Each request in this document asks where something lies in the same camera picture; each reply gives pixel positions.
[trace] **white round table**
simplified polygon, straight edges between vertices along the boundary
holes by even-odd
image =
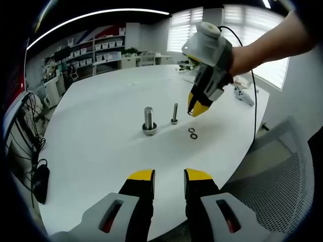
[[[85,210],[127,177],[155,169],[154,214],[148,239],[186,220],[185,168],[212,175],[219,189],[228,181],[253,139],[254,108],[235,98],[233,86],[198,117],[187,114],[192,83],[176,65],[113,71],[74,83],[58,104],[45,133],[39,158],[50,169],[47,201],[40,204],[48,234],[69,231]],[[257,129],[269,94],[261,88]],[[254,99],[253,90],[247,90]],[[178,124],[172,125],[174,103]],[[144,108],[151,106],[157,133],[142,132]],[[195,128],[198,139],[190,138]]]

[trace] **large bolt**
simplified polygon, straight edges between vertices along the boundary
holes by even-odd
[[[157,125],[153,122],[152,108],[146,107],[144,110],[145,123],[142,125],[142,131],[145,135],[154,135],[156,133]]]

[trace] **chair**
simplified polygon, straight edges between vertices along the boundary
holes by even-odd
[[[291,234],[308,213],[314,194],[310,150],[294,120],[288,118],[257,138],[221,191],[250,207],[266,229]]]
[[[75,68],[73,65],[71,65],[70,77],[72,78],[73,81],[79,78],[79,75],[77,74],[77,68]]]
[[[154,52],[141,53],[139,66],[143,67],[143,66],[155,65],[155,56],[156,56],[156,53]]]

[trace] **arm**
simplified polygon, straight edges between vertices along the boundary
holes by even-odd
[[[250,71],[262,63],[299,55],[314,48],[315,42],[294,12],[255,42],[233,48],[232,76]]]

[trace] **window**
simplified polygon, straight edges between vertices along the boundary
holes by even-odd
[[[283,19],[284,17],[280,15],[255,7],[225,5],[223,25],[231,28],[243,45],[248,45],[275,28]],[[229,30],[224,29],[223,35],[233,46],[240,46],[236,37]],[[258,77],[282,90],[287,67],[288,58],[285,58],[262,64],[253,71]]]
[[[195,8],[172,15],[168,33],[167,51],[182,52],[187,39],[196,33],[196,24],[202,22],[203,8]]]

